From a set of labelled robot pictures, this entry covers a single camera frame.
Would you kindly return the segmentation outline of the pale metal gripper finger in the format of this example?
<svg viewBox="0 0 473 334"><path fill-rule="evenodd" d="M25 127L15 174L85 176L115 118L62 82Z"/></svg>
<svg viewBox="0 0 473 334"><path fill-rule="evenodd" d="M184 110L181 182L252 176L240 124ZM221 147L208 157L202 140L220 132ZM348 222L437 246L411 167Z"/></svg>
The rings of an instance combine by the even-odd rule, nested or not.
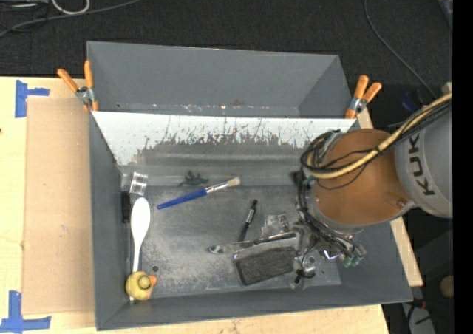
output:
<svg viewBox="0 0 473 334"><path fill-rule="evenodd" d="M274 234L265 238L259 238L249 241L233 242L230 244L223 245L212 245L208 248L208 251L213 254L224 254L224 253L235 253L237 251L252 247L254 245L272 243L284 239L296 238L295 232L286 232L281 234Z"/></svg>
<svg viewBox="0 0 473 334"><path fill-rule="evenodd" d="M263 236L292 236L290 222L285 214L268 215L262 226Z"/></svg>

